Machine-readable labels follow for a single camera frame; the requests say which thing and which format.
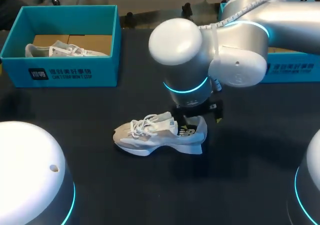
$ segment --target white robotic arm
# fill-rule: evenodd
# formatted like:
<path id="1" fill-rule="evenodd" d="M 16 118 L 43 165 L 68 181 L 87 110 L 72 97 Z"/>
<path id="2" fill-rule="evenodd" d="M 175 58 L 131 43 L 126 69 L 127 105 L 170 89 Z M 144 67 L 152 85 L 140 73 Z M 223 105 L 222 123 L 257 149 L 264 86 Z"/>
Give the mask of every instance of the white robotic arm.
<path id="1" fill-rule="evenodd" d="M 175 18 L 149 39 L 164 85 L 186 108 L 210 97 L 208 77 L 232 87 L 258 84 L 267 71 L 268 47 L 320 54 L 320 3 L 230 0 L 221 22 L 198 27 Z"/>

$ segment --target blue shoe box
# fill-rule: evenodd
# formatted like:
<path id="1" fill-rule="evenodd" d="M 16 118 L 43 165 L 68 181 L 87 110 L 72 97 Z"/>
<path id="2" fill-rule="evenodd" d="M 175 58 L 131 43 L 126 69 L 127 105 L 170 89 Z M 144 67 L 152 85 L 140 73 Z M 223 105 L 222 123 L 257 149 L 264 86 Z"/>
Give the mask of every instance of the blue shoe box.
<path id="1" fill-rule="evenodd" d="M 225 3 L 220 4 L 219 21 L 225 5 Z M 319 55 L 273 47 L 270 47 L 268 51 L 267 72 L 261 83 L 320 82 Z"/>
<path id="2" fill-rule="evenodd" d="M 110 54 L 94 57 L 25 57 L 36 35 L 111 35 Z M 115 87 L 121 27 L 115 5 L 26 6 L 7 37 L 0 58 L 17 88 Z"/>

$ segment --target table surface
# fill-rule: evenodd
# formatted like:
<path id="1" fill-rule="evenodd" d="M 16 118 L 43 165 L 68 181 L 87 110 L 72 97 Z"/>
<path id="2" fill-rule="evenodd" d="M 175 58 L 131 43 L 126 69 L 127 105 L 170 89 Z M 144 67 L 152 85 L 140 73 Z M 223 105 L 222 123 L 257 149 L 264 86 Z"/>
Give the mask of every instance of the table surface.
<path id="1" fill-rule="evenodd" d="M 1 121 L 40 126 L 62 147 L 76 186 L 72 222 L 289 224 L 287 191 L 320 128 L 320 84 L 224 87 L 225 118 L 205 116 L 202 155 L 164 147 L 136 157 L 115 147 L 113 129 L 173 105 L 148 52 L 150 34 L 122 30 L 116 88 L 15 89 L 0 77 Z"/>

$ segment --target blue led ring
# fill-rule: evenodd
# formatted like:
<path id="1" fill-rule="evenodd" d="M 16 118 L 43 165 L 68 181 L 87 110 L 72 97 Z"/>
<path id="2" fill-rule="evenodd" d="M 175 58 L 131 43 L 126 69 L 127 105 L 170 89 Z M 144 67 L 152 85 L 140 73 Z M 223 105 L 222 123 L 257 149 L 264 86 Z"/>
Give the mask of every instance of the blue led ring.
<path id="1" fill-rule="evenodd" d="M 177 94 L 187 94 L 187 93 L 191 93 L 191 92 L 194 92 L 195 90 L 199 89 L 203 84 L 205 84 L 205 82 L 207 81 L 208 77 L 205 78 L 205 80 L 197 87 L 195 87 L 194 89 L 191 89 L 191 90 L 187 90 L 187 91 L 177 91 L 177 90 L 174 90 L 172 88 L 170 88 L 167 84 L 165 84 L 165 82 L 163 82 L 163 84 L 165 85 L 165 87 L 167 89 L 169 89 L 170 91 L 174 92 L 174 93 L 177 93 Z"/>
<path id="2" fill-rule="evenodd" d="M 296 195 L 296 198 L 300 204 L 300 207 L 302 208 L 302 210 L 304 211 L 305 215 L 308 217 L 308 219 L 310 219 L 310 221 L 314 224 L 314 225 L 318 225 L 312 218 L 311 216 L 307 213 L 307 211 L 305 210 L 304 206 L 302 205 L 300 199 L 299 199 L 299 196 L 298 196 L 298 191 L 297 191 L 297 174 L 298 174 L 298 170 L 299 170 L 299 167 L 298 169 L 296 170 L 296 173 L 295 173 L 295 177 L 294 177 L 294 190 L 295 190 L 295 195 Z"/>
<path id="3" fill-rule="evenodd" d="M 268 36 L 268 38 L 270 38 L 270 35 L 269 35 L 269 32 L 268 30 L 262 26 L 261 24 L 259 23 L 256 23 L 254 21 L 245 21 L 245 20 L 240 20 L 240 21 L 232 21 L 230 23 L 227 23 L 225 25 L 225 27 L 228 27 L 228 26 L 231 26 L 231 25 L 235 25 L 235 24 L 251 24 L 251 25 L 254 25 L 254 26 L 257 26 L 258 28 L 261 28 L 263 31 L 265 31 L 266 35 Z"/>
<path id="4" fill-rule="evenodd" d="M 73 183 L 73 201 L 72 201 L 72 205 L 71 205 L 71 208 L 67 214 L 67 216 L 65 217 L 65 219 L 63 220 L 63 222 L 61 223 L 61 225 L 65 225 L 68 218 L 70 217 L 70 214 L 74 208 L 74 205 L 75 205 L 75 200 L 76 200 L 76 186 L 75 186 L 75 183 Z"/>

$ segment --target sneaker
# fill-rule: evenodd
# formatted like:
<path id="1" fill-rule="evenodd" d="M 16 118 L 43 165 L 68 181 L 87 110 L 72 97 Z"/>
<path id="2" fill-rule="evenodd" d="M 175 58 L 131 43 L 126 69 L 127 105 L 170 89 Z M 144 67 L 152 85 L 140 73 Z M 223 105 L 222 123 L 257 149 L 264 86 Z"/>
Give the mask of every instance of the sneaker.
<path id="1" fill-rule="evenodd" d="M 35 46 L 28 44 L 25 47 L 25 57 L 96 57 L 107 56 L 98 51 L 85 50 L 74 44 L 56 41 L 52 46 Z"/>
<path id="2" fill-rule="evenodd" d="M 185 120 L 187 125 L 179 126 L 170 112 L 151 114 L 116 128 L 113 140 L 124 151 L 138 156 L 148 156 L 162 146 L 185 154 L 202 154 L 201 144 L 207 137 L 205 119 L 194 116 Z"/>

